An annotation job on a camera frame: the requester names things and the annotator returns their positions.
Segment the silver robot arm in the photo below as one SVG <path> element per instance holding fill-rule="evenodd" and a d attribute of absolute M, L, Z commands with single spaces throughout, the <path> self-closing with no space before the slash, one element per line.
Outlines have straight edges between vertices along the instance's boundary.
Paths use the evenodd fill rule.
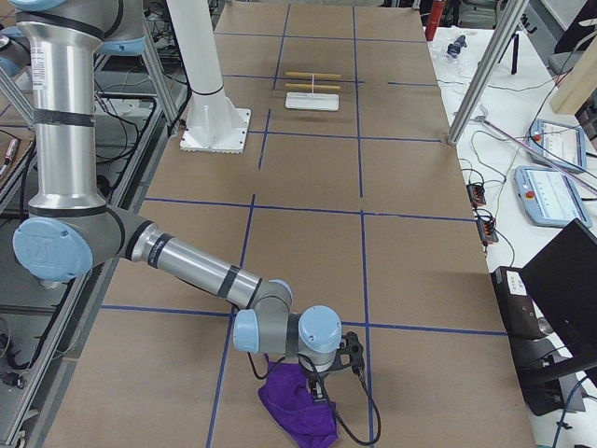
<path fill-rule="evenodd" d="M 14 7 L 30 46 L 38 166 L 38 192 L 13 236 L 19 263 L 40 279 L 66 282 L 113 258 L 142 261 L 237 306 L 238 350 L 297 358 L 315 380 L 338 370 L 345 344 L 332 309 L 294 314 L 285 282 L 207 254 L 99 193 L 94 56 L 102 46 L 144 50 L 142 3 L 18 1 Z"/>

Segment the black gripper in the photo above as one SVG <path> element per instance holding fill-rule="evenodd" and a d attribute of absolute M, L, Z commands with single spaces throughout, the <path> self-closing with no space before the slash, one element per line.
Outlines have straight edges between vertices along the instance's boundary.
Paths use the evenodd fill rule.
<path fill-rule="evenodd" d="M 316 363 L 308 356 L 299 356 L 298 362 L 310 382 L 323 383 L 329 369 L 332 367 L 331 360 Z"/>

